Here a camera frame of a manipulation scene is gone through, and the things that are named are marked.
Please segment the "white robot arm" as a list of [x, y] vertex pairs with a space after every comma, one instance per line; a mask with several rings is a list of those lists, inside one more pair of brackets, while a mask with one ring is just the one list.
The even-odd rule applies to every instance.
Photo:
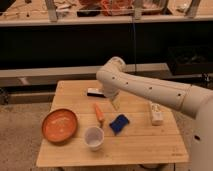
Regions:
[[123, 90], [194, 118], [188, 169], [213, 171], [213, 90], [127, 74], [125, 66], [122, 58], [112, 57], [97, 71], [104, 95], [114, 101]]

